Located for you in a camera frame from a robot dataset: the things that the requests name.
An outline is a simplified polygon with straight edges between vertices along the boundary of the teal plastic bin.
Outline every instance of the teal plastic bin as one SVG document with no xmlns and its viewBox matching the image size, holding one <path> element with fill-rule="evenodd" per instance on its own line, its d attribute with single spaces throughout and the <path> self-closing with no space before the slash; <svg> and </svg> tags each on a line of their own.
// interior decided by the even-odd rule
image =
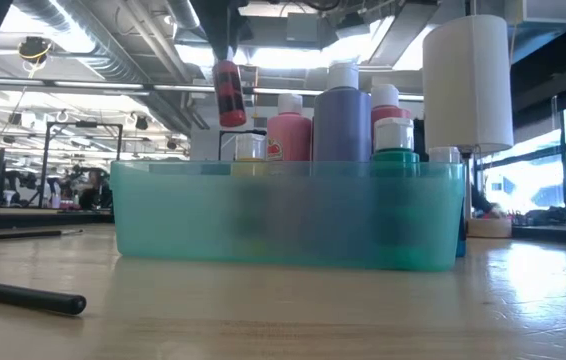
<svg viewBox="0 0 566 360">
<path fill-rule="evenodd" d="M 115 162 L 118 249 L 178 260 L 448 270 L 462 166 L 405 166 Z"/>
</svg>

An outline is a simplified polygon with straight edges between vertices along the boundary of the pink paint bottle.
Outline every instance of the pink paint bottle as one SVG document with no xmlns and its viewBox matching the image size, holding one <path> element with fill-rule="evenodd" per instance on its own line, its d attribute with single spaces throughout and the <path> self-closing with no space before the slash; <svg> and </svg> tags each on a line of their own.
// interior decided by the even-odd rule
<svg viewBox="0 0 566 360">
<path fill-rule="evenodd" d="M 303 98 L 279 95 L 279 114 L 267 122 L 268 161 L 310 161 L 312 122 L 301 115 Z"/>
<path fill-rule="evenodd" d="M 385 118 L 412 118 L 409 110 L 399 107 L 399 90 L 391 84 L 376 85 L 372 88 L 372 144 L 374 123 Z"/>
</svg>

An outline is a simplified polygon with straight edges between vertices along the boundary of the purple paint bottle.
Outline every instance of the purple paint bottle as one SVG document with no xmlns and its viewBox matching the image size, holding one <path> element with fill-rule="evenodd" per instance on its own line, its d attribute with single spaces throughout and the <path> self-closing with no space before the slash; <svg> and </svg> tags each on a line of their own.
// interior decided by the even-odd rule
<svg viewBox="0 0 566 360">
<path fill-rule="evenodd" d="M 330 66 L 327 90 L 314 102 L 312 160 L 370 161 L 371 100 L 358 87 L 356 64 Z"/>
</svg>

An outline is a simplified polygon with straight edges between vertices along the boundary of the label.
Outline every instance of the label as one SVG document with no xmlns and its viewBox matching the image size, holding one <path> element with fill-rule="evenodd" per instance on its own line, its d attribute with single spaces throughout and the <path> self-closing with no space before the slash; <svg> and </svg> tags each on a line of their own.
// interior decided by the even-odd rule
<svg viewBox="0 0 566 360">
<path fill-rule="evenodd" d="M 276 139 L 267 139 L 267 159 L 269 161 L 283 160 L 283 147 Z"/>
</svg>

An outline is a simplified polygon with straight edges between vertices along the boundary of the table surface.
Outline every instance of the table surface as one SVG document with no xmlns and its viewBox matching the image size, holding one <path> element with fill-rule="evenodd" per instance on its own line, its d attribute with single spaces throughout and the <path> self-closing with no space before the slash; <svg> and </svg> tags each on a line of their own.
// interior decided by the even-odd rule
<svg viewBox="0 0 566 360">
<path fill-rule="evenodd" d="M 113 227 L 0 242 L 0 282 L 83 294 L 76 318 L 0 305 L 0 359 L 566 359 L 566 246 L 473 239 L 452 272 L 120 258 Z"/>
</svg>

